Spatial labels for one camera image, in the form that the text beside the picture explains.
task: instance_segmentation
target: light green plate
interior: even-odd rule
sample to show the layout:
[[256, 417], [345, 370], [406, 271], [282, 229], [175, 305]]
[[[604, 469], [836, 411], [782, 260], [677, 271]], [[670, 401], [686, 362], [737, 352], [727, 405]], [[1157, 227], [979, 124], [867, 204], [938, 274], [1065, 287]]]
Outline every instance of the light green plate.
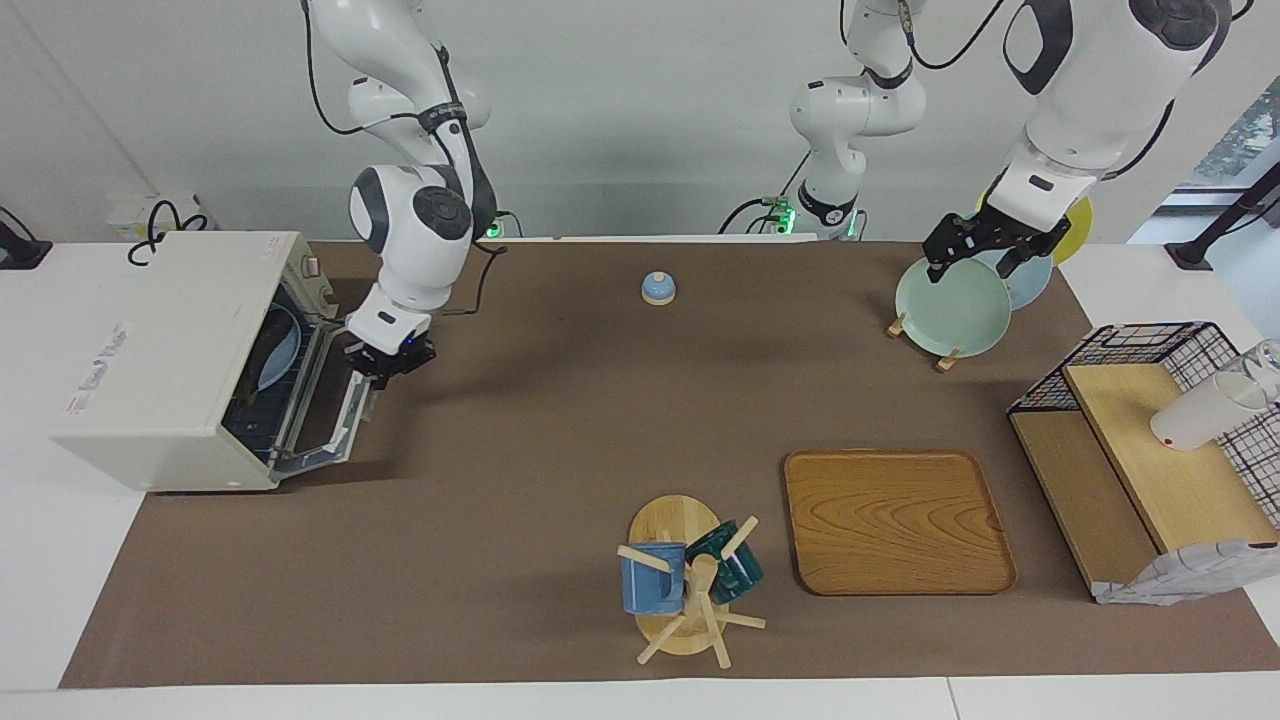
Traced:
[[1014, 305], [996, 270], [974, 259], [951, 265], [937, 284], [929, 282], [929, 263], [920, 258], [897, 283], [897, 314], [906, 313], [902, 329], [927, 352], [946, 357], [980, 355], [1009, 331]]

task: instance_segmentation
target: white wall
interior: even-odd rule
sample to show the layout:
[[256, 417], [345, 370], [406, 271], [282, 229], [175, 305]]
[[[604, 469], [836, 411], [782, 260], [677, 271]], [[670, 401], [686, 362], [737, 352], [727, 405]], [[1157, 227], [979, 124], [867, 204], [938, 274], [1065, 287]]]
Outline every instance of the white wall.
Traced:
[[[457, 64], [493, 96], [477, 142], [502, 204], [534, 234], [640, 234], [714, 232], [739, 201], [781, 187], [805, 149], [787, 120], [794, 90], [858, 72], [838, 42], [837, 5], [440, 0], [434, 15]], [[948, 56], [987, 8], [932, 3], [918, 26], [922, 53]], [[15, 41], [27, 31], [10, 22], [14, 9], [51, 60], [33, 59], [31, 38]], [[0, 165], [20, 159], [23, 169], [0, 173], [0, 200], [37, 231], [109, 237], [99, 186], [150, 183], [198, 192], [224, 227], [349, 237], [351, 178], [367, 163], [396, 161], [379, 141], [333, 136], [315, 118], [296, 0], [0, 0], [0, 70], [19, 76], [0, 102]], [[1275, 77], [1280, 49], [1267, 31], [1277, 22], [1280, 6], [1258, 3], [1233, 28], [1156, 151], [1097, 195], [1096, 241], [1128, 238]], [[1001, 24], [951, 70], [923, 73], [931, 108], [920, 128], [861, 143], [873, 236], [922, 237], [943, 213], [972, 208], [1000, 169], [1033, 108], [1004, 67]], [[317, 50], [321, 97], [344, 119], [353, 73]], [[59, 119], [32, 65], [64, 70], [97, 129]], [[97, 140], [74, 137], [86, 132]], [[123, 165], [104, 149], [111, 137]], [[132, 178], [116, 172], [132, 172], [129, 160]]]
[[[1142, 225], [1130, 242], [1188, 242], [1215, 217], [1158, 215]], [[1280, 231], [1258, 220], [1219, 240], [1206, 258], [1258, 332], [1280, 338]]]

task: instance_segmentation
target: black stand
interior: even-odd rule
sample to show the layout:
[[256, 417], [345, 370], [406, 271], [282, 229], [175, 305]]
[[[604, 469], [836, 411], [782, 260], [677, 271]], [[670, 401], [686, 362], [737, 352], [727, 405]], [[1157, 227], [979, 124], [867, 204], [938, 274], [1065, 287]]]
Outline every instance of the black stand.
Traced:
[[1204, 232], [1199, 233], [1190, 242], [1170, 242], [1165, 245], [1165, 251], [1174, 259], [1174, 263], [1184, 270], [1212, 270], [1213, 266], [1204, 260], [1204, 254], [1212, 247], [1222, 233], [1231, 229], [1251, 210], [1256, 209], [1262, 199], [1271, 195], [1271, 191], [1280, 186], [1280, 163], [1267, 170], [1258, 182], [1245, 190], [1240, 199], [1222, 211], [1216, 220], [1210, 223]]
[[5, 251], [0, 270], [31, 270], [40, 265], [52, 246], [52, 242], [18, 237], [9, 225], [0, 223], [0, 250]]

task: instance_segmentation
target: white table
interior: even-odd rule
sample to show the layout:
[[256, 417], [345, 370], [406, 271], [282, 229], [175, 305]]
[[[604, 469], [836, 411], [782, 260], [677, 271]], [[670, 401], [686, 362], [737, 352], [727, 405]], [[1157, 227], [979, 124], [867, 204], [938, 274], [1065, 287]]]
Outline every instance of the white table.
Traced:
[[[0, 717], [628, 720], [658, 707], [806, 719], [1280, 717], [1280, 673], [55, 691], [142, 501], [44, 438], [49, 413], [36, 409], [60, 407], [72, 388], [42, 378], [86, 366], [106, 338], [77, 328], [102, 327], [120, 309], [101, 292], [104, 278], [137, 277], [120, 246], [81, 246], [59, 261], [83, 282], [49, 288], [35, 274], [0, 275]], [[1204, 319], [1242, 348], [1258, 341], [1212, 274], [1176, 270], [1158, 246], [1085, 247], [1064, 273], [1096, 325]], [[50, 302], [88, 310], [55, 328], [36, 320]], [[1280, 580], [1249, 596], [1280, 637]]]

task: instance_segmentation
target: small blue round object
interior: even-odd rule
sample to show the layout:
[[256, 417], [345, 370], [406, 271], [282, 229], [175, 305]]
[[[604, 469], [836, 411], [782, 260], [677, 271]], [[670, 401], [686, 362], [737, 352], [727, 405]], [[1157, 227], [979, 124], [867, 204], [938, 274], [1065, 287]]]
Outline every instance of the small blue round object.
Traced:
[[640, 295], [650, 305], [666, 305], [676, 299], [676, 281], [662, 270], [645, 275]]

